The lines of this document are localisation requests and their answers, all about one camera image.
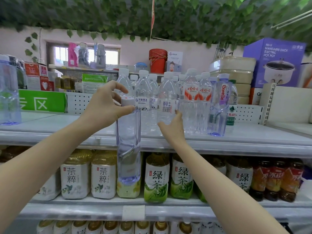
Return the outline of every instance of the beige plastic container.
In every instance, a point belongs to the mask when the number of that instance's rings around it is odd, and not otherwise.
[[[236,80],[237,84],[251,84],[252,82],[252,71],[246,70],[216,70],[210,73],[210,76],[218,77],[219,74],[229,74],[229,79]]]
[[[226,56],[212,62],[209,72],[224,69],[254,71],[255,63],[255,58]]]
[[[249,97],[250,85],[246,84],[235,84],[239,97]]]
[[[249,97],[237,97],[237,104],[249,104]]]

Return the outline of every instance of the person's right arm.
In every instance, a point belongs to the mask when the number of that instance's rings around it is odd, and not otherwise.
[[[192,149],[184,137],[182,114],[170,125],[158,126],[168,143],[186,164],[227,234],[287,234],[257,201]]]

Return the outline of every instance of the electric hot pot box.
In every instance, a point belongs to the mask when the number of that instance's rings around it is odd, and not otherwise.
[[[257,60],[251,87],[265,83],[296,87],[305,43],[264,38],[245,46],[243,57]]]

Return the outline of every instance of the green sign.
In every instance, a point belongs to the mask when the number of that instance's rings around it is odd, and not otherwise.
[[[65,112],[65,93],[37,90],[18,90],[18,92],[22,110]]]
[[[82,74],[82,81],[94,83],[107,83],[106,75]]]

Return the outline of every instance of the wall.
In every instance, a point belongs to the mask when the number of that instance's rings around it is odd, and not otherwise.
[[[25,39],[33,32],[36,32],[38,35],[41,33],[41,58],[44,62],[46,62],[46,42],[94,43],[90,36],[84,35],[80,38],[76,34],[76,31],[73,31],[72,38],[69,38],[66,31],[60,29],[52,31],[41,29],[40,32],[40,28],[27,27],[18,33],[15,29],[0,28],[0,54],[10,54],[25,61],[30,61],[31,58],[25,55],[25,49],[28,48],[31,50],[31,44],[26,43]],[[188,68],[196,68],[199,72],[208,71],[209,64],[213,61],[216,52],[216,45],[212,45],[211,48],[207,49],[205,44],[198,44],[196,42],[174,42],[156,39],[152,39],[150,42],[147,40],[142,42],[139,37],[136,37],[135,41],[132,42],[129,36],[121,40],[108,37],[105,41],[101,36],[98,36],[95,42],[105,44],[106,46],[120,47],[121,65],[134,65],[137,62],[148,64],[149,50],[152,48],[183,52],[182,71],[186,71]],[[39,47],[39,37],[38,40],[35,40],[35,44]],[[234,55],[242,56],[242,47],[238,47]]]

